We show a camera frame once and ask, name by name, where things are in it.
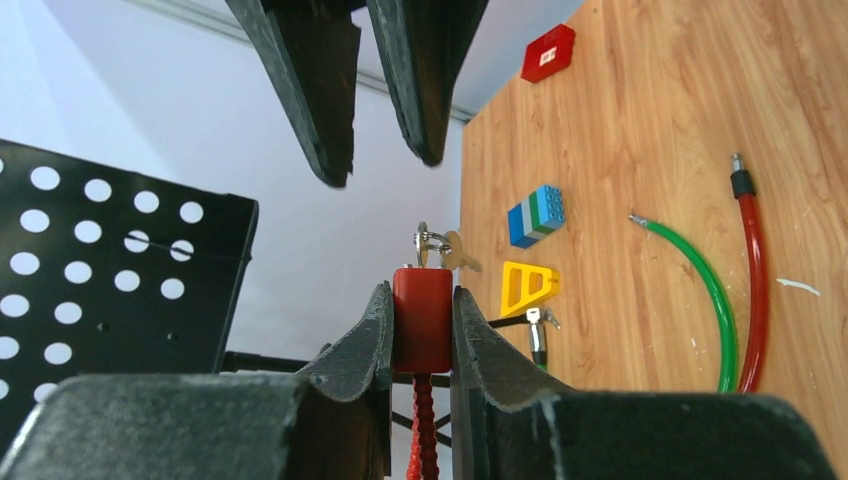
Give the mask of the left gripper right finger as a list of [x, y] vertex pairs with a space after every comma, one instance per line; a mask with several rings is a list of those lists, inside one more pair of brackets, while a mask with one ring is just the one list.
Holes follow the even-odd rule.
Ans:
[[576, 390], [453, 295], [457, 479], [831, 479], [816, 435], [769, 395]]

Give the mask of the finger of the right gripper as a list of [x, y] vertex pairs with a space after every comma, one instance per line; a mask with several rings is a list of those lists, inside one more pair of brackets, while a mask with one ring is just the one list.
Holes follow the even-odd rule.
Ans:
[[359, 1], [228, 0], [313, 173], [332, 188], [353, 171]]
[[487, 0], [366, 3], [403, 137], [421, 161], [444, 155], [457, 78]]

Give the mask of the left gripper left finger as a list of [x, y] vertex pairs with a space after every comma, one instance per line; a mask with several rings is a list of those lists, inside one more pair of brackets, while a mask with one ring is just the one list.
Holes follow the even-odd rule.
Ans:
[[381, 479], [391, 470], [392, 290], [291, 375], [83, 375], [27, 417], [5, 479]]

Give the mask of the green cable lock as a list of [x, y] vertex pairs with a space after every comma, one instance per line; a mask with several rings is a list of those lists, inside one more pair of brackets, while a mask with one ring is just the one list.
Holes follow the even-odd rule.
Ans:
[[715, 270], [668, 226], [628, 219], [562, 267], [550, 371], [588, 389], [736, 391], [736, 323]]

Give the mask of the red padlock with thin cable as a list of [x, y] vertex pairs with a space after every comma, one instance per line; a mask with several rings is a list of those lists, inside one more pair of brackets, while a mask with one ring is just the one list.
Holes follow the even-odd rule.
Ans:
[[408, 479], [439, 477], [432, 375], [452, 367], [452, 288], [445, 269], [403, 267], [393, 277], [392, 368], [413, 388]]

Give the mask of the small key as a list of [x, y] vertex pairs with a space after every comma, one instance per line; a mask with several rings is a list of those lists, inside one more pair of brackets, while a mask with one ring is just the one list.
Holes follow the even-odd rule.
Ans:
[[468, 255], [464, 249], [462, 238], [457, 231], [447, 231], [444, 234], [431, 231], [422, 221], [418, 224], [413, 236], [416, 250], [416, 266], [426, 268], [431, 252], [439, 256], [440, 267], [447, 270], [468, 268], [475, 272], [482, 271], [479, 261]]

